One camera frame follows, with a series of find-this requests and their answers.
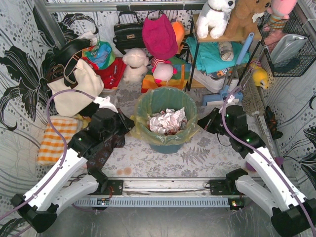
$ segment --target brown teddy bear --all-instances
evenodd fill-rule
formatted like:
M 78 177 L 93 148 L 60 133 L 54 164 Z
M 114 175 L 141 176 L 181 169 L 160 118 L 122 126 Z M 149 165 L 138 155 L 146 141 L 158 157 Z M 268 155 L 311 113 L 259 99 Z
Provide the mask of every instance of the brown teddy bear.
M 271 0 L 239 0 L 232 10 L 229 23 L 225 30 L 225 36 L 233 37 L 238 27 L 244 27 L 244 36 L 255 32 L 256 20 L 270 6 Z

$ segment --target plastic container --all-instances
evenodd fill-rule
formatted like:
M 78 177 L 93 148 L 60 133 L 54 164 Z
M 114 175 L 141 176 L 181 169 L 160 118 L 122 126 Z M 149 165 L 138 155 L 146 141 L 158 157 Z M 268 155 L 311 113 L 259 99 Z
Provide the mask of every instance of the plastic container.
M 166 109 L 179 110 L 185 108 L 188 119 L 184 130 L 175 135 L 161 135 L 149 130 L 148 116 Z M 149 90 L 139 97 L 133 116 L 135 127 L 131 135 L 147 142 L 159 153 L 170 154 L 177 152 L 185 142 L 198 131 L 198 110 L 194 100 L 185 92 L 169 86 Z

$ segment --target colorful toy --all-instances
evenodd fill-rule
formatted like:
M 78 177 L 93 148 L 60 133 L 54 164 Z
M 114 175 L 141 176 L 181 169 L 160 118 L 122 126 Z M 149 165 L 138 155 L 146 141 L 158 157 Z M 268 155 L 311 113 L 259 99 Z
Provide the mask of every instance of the colorful toy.
M 179 54 L 183 48 L 183 45 L 181 45 L 181 43 L 184 39 L 184 26 L 180 21 L 171 22 L 171 25 L 174 30 L 174 33 L 176 34 L 176 41 L 178 44 L 177 54 Z
M 161 83 L 163 81 L 168 82 L 177 70 L 173 68 L 169 61 L 159 62 L 153 69 L 153 76 L 156 83 Z
M 265 31 L 272 29 L 283 29 L 286 20 L 289 19 L 290 12 L 293 10 L 297 3 L 297 0 L 273 0 L 271 7 L 267 9 L 267 12 L 271 14 L 268 23 L 264 26 Z
M 255 82 L 255 85 L 260 86 L 263 89 L 267 89 L 267 87 L 268 87 L 268 74 L 261 67 L 261 63 L 259 61 L 252 61 L 250 63 L 250 67 L 253 70 L 252 79 Z
M 239 0 L 232 10 L 225 36 L 233 37 L 238 27 L 244 27 L 243 35 L 247 37 L 250 32 L 257 31 L 257 17 L 270 6 L 271 0 Z
M 132 48 L 123 56 L 123 62 L 127 65 L 123 80 L 131 82 L 142 81 L 144 74 L 147 72 L 149 62 L 146 53 L 140 48 Z
M 213 29 L 210 35 L 217 39 L 224 34 L 235 0 L 208 0 L 197 19 L 197 36 L 200 39 L 208 35 L 208 27 Z

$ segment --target mop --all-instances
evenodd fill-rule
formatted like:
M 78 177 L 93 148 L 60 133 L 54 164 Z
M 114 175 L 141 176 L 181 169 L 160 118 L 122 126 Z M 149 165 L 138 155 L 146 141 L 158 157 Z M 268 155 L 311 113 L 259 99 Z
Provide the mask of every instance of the mop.
M 237 71 L 238 66 L 241 64 L 247 50 L 249 49 L 252 40 L 254 37 L 254 33 L 250 33 L 246 39 L 246 42 L 244 43 L 241 52 L 238 56 L 238 59 L 236 61 L 235 67 L 233 72 L 231 73 L 229 80 L 227 82 L 227 84 L 224 86 L 224 88 L 219 92 L 219 94 L 212 94 L 212 95 L 204 95 L 203 99 L 202 99 L 202 104 L 203 105 L 207 105 L 207 106 L 216 106 L 216 105 L 223 105 L 225 98 L 227 97 L 228 93 L 228 89 L 230 84 L 232 83 L 233 77 L 235 72 Z M 231 103 L 238 103 L 239 101 L 242 101 L 242 93 L 238 92 L 234 94 L 234 97 L 231 98 L 230 102 Z

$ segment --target blue handle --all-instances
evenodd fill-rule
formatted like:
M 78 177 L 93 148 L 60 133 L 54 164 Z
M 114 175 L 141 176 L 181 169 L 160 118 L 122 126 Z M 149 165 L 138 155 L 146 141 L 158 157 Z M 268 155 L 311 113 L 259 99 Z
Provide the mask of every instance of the blue handle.
M 243 47 L 242 47 L 242 49 L 241 49 L 241 52 L 240 52 L 240 54 L 239 54 L 239 56 L 238 56 L 236 65 L 240 65 L 240 64 L 241 64 L 241 62 L 242 62 L 242 60 L 243 60 L 243 58 L 244 58 L 244 56 L 245 56 L 247 50 L 249 49 L 249 47 L 250 47 L 250 45 L 251 45 L 251 43 L 252 43 L 252 40 L 253 40 L 254 35 L 255 35 L 255 34 L 252 33 L 252 32 L 249 33 L 249 35 L 248 35 L 248 37 L 247 37 L 247 39 L 246 39 L 246 42 L 243 44 Z

